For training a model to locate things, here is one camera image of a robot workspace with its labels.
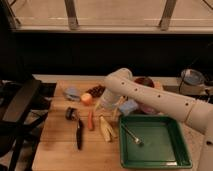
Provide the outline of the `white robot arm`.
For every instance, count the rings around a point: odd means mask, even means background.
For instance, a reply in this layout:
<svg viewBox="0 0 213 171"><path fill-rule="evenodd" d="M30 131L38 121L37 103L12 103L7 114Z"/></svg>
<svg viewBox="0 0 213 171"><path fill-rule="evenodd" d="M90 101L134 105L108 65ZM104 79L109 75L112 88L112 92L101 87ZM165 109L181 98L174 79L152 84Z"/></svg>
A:
<svg viewBox="0 0 213 171"><path fill-rule="evenodd" d="M127 68L118 69L104 79L106 87L98 103L114 109L121 96L127 96L185 123L204 135L197 171L213 171L213 104L192 97L140 85Z"/></svg>

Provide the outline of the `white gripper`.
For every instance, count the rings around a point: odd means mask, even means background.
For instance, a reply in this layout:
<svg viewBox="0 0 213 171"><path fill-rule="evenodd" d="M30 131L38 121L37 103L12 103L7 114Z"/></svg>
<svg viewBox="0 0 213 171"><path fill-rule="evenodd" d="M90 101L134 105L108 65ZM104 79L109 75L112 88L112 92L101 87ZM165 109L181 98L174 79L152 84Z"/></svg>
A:
<svg viewBox="0 0 213 171"><path fill-rule="evenodd" d="M106 89L102 96L100 97L100 101L97 101L93 108L93 113L96 114L102 108L113 109L112 112L112 120L115 121L117 115L119 114L119 106L122 105L125 101L127 101L127 96L120 96Z"/></svg>

